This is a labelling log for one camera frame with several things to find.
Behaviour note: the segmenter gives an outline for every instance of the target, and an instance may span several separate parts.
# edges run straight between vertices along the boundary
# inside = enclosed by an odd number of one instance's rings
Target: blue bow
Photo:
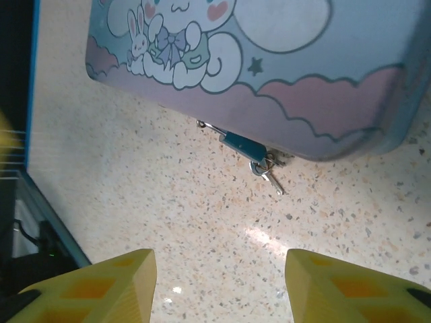
[[[164,67],[170,61],[170,68],[181,61],[180,50],[186,49],[186,31],[181,30],[178,34],[170,34],[165,27],[160,29],[157,35],[158,48],[161,50],[157,56],[162,60]]]

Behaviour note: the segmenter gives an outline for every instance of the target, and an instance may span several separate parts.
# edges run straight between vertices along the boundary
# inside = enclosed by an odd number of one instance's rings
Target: pink cloud print
[[[178,91],[128,72],[92,37],[86,64],[97,81],[312,160],[357,153],[365,139],[380,137],[397,109],[404,80],[403,69],[388,67],[360,83],[310,76],[295,84],[271,81],[257,93],[244,84],[216,95],[199,86]]]

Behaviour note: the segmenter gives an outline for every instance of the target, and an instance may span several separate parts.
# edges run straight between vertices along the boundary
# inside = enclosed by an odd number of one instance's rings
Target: black cable
[[[0,239],[3,239],[3,237],[6,236],[12,225],[13,221],[4,226],[3,231],[0,233]]]
[[[24,230],[23,226],[22,226],[22,222],[21,220],[18,219],[14,219],[13,220],[14,223],[18,224],[18,229],[21,232],[21,234],[28,240],[30,241],[32,244],[34,244],[36,247],[39,247],[39,241],[36,238],[33,238],[32,236],[30,236],[26,230]]]

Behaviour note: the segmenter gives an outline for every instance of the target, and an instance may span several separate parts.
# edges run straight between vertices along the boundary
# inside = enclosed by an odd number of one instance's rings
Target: star print
[[[262,59],[256,59],[255,57],[252,57],[251,58],[251,65],[247,69],[247,71],[252,72],[253,76],[256,76],[257,73],[263,73]]]

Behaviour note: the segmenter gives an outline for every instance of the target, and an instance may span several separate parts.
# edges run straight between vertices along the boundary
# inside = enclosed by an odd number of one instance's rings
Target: pink cheek
[[[156,7],[153,5],[150,5],[149,3],[145,4],[145,7],[143,8],[145,15],[147,18],[151,19],[154,17],[154,14],[156,13]]]
[[[220,19],[228,10],[228,3],[226,1],[220,2],[218,5],[210,5],[207,10],[208,19],[212,22]]]

